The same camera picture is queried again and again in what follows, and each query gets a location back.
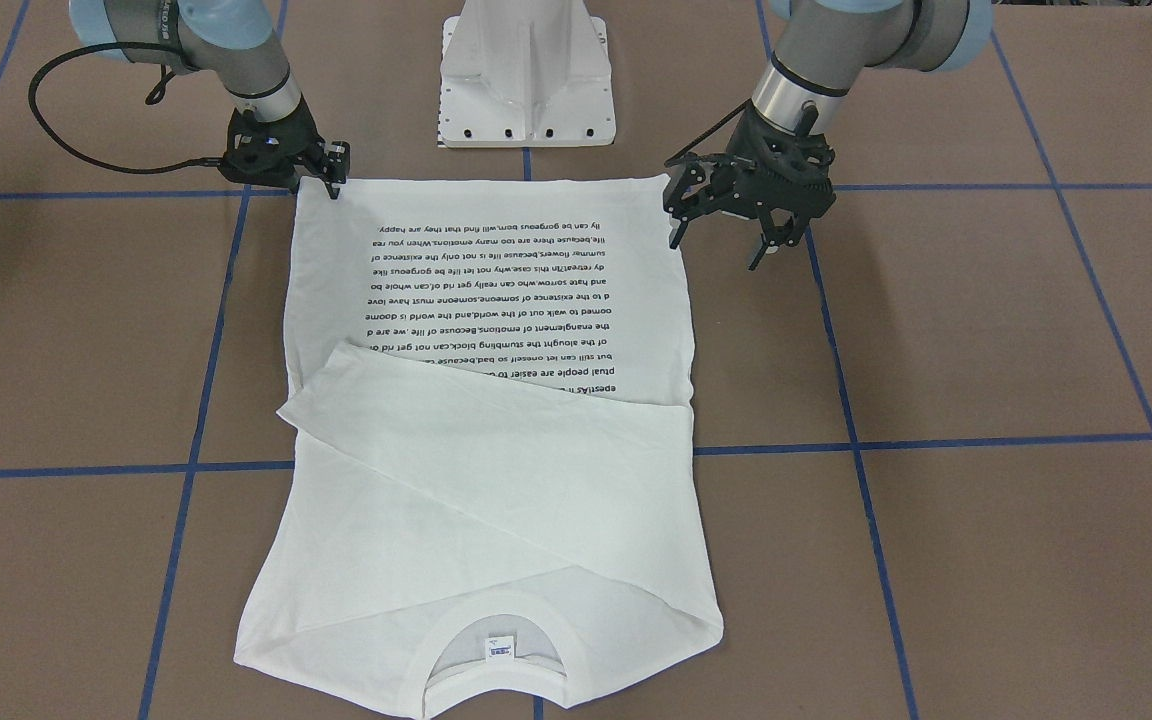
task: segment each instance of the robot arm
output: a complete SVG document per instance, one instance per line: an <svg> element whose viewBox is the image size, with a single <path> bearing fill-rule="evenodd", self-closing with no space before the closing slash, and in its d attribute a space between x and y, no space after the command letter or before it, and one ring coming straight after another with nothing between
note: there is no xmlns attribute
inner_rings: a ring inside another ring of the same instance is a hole
<svg viewBox="0 0 1152 720"><path fill-rule="evenodd" d="M100 54L162 65L156 91L180 74L215 70L236 106L212 162L226 179L294 190L301 169L339 196L349 145L317 131L262 0L70 0L69 14L89 50L118 44Z"/></svg>
<svg viewBox="0 0 1152 720"><path fill-rule="evenodd" d="M670 245L713 211L759 220L750 270L768 250L797 245L835 200L835 154L823 134L861 69L960 68L991 28L990 0L795 0L750 100L667 161L673 179L664 209L679 222ZM737 115L726 151L691 152ZM788 218L778 222L773 211Z"/></svg>

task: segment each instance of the white t-shirt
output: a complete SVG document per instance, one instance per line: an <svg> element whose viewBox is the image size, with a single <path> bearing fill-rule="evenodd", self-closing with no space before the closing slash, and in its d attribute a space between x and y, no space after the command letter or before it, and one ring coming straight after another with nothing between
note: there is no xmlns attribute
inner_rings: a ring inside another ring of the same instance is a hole
<svg viewBox="0 0 1152 720"><path fill-rule="evenodd" d="M280 410L300 430L296 470L234 660L424 719L498 688L570 707L721 639L662 185L351 182L334 204L302 188ZM357 347L380 327L365 323L381 242L366 232L467 209L498 222L502 197L598 218L604 291L641 293L612 320L621 374L602 397Z"/></svg>

